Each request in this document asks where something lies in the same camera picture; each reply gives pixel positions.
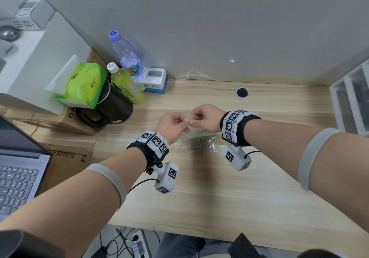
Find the electrical outlet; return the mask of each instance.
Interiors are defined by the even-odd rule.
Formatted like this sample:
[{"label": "electrical outlet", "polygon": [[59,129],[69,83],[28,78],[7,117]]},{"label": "electrical outlet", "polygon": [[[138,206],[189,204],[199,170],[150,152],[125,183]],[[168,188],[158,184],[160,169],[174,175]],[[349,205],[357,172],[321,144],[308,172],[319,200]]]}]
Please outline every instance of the electrical outlet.
[{"label": "electrical outlet", "polygon": [[151,258],[149,246],[146,241],[144,231],[138,230],[133,234],[133,237],[138,236],[138,240],[132,246],[135,258]]}]

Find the laptop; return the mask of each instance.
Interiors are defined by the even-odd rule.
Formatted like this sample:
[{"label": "laptop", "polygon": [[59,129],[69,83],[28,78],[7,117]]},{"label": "laptop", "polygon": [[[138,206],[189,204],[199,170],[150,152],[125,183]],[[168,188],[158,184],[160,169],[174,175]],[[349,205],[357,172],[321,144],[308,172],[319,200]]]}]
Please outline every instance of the laptop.
[{"label": "laptop", "polygon": [[52,154],[0,115],[0,221],[32,200]]}]

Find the bag of paper clips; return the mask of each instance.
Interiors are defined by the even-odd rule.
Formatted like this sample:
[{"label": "bag of paper clips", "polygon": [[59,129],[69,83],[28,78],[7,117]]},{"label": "bag of paper clips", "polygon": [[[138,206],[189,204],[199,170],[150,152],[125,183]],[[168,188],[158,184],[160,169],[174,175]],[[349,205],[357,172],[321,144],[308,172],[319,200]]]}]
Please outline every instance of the bag of paper clips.
[{"label": "bag of paper clips", "polygon": [[[197,116],[189,115],[187,120],[198,119]],[[212,133],[207,130],[187,127],[183,131],[175,146],[179,150],[187,150],[190,152],[219,152],[218,149],[218,133]]]}]

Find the black mug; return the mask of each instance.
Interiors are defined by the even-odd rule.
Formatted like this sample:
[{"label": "black mug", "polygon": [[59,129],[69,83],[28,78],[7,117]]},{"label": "black mug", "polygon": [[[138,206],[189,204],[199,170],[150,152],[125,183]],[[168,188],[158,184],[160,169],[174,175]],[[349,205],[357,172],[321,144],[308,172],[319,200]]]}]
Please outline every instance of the black mug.
[{"label": "black mug", "polygon": [[[101,118],[97,121],[87,115],[87,111],[98,113]],[[130,118],[133,112],[133,104],[126,95],[113,83],[105,80],[95,110],[76,108],[76,115],[88,126],[101,128],[109,123],[123,123]]]}]

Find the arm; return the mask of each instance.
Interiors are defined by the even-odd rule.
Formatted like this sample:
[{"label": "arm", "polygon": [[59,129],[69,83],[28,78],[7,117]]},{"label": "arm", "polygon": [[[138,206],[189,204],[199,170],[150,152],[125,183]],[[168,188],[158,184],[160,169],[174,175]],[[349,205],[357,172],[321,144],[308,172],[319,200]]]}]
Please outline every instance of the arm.
[{"label": "arm", "polygon": [[[192,115],[203,120],[190,125],[219,132],[225,111],[202,105]],[[298,164],[313,137],[324,128],[266,120],[246,123],[244,136],[295,180]],[[310,190],[369,232],[369,139],[338,133],[321,147],[310,171]]]},{"label": "arm", "polygon": [[[188,126],[185,119],[180,113],[166,114],[155,132],[172,144]],[[144,172],[146,158],[133,147],[101,164],[118,175],[128,192]],[[102,174],[85,170],[25,204],[0,223],[0,230],[22,229],[64,249],[66,257],[81,257],[119,204],[115,186]]]}]

